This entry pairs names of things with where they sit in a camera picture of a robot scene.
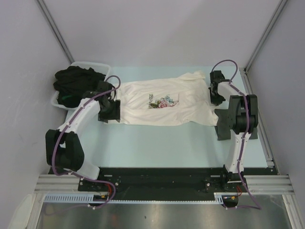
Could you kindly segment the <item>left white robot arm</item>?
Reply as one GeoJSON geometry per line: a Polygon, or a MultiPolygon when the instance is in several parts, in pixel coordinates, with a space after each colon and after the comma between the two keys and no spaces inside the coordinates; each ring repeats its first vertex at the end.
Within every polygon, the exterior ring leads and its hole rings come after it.
{"type": "Polygon", "coordinates": [[[53,173],[63,176],[68,173],[89,179],[89,186],[99,191],[105,186],[105,178],[100,176],[100,168],[88,161],[81,145],[80,136],[93,119],[108,123],[120,122],[121,101],[116,100],[120,85],[113,86],[108,81],[100,81],[96,89],[86,91],[77,109],[66,123],[56,130],[48,130],[45,135],[47,164],[53,173]]]}

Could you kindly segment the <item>white plastic basket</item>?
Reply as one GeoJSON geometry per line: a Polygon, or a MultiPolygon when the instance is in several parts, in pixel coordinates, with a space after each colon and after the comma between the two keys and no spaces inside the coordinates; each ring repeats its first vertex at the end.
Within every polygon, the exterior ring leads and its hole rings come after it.
{"type": "MultiPolygon", "coordinates": [[[[111,73],[111,67],[107,64],[103,63],[98,63],[98,62],[81,62],[81,61],[76,61],[71,64],[71,66],[79,66],[83,69],[89,69],[92,68],[95,72],[99,72],[102,74],[105,74],[106,77],[110,76],[111,73]]],[[[54,95],[51,98],[51,104],[55,107],[64,109],[64,110],[75,110],[75,108],[68,108],[65,107],[62,104],[59,104],[57,99],[59,97],[59,92],[55,91],[54,95]]]]}

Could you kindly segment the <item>white floral t-shirt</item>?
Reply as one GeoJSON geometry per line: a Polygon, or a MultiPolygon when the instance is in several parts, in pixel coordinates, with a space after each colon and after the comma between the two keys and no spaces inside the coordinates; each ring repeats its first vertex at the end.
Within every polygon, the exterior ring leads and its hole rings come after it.
{"type": "Polygon", "coordinates": [[[218,121],[202,71],[123,83],[117,99],[121,101],[121,123],[127,125],[178,126],[194,122],[215,126],[218,121]]]}

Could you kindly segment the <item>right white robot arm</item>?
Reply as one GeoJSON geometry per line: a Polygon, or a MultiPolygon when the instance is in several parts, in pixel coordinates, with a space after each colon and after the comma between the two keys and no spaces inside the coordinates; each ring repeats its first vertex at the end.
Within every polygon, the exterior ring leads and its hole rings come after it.
{"type": "Polygon", "coordinates": [[[219,106],[228,102],[227,109],[215,109],[218,121],[215,131],[218,140],[231,140],[229,154],[224,164],[220,187],[232,191],[245,181],[244,155],[246,145],[258,126],[258,101],[254,94],[237,89],[221,71],[210,72],[210,101],[219,106]]]}

